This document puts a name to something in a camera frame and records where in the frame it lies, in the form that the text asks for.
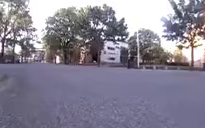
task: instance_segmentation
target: sky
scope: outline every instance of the sky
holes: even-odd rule
[[[161,18],[173,12],[168,0],[30,0],[30,10],[34,26],[41,38],[46,18],[52,16],[59,8],[103,4],[113,7],[118,19],[125,18],[130,34],[139,28],[147,28],[162,36]],[[162,39],[162,46],[169,51],[176,48],[173,42],[167,42],[165,39]],[[201,52],[202,50],[195,55],[195,58],[197,56],[199,58]],[[186,56],[190,58],[189,53],[188,50],[185,51]]]

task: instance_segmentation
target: lamp post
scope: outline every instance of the lamp post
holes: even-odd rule
[[[136,41],[137,41],[137,68],[140,68],[140,44],[139,44],[139,33],[136,33]]]

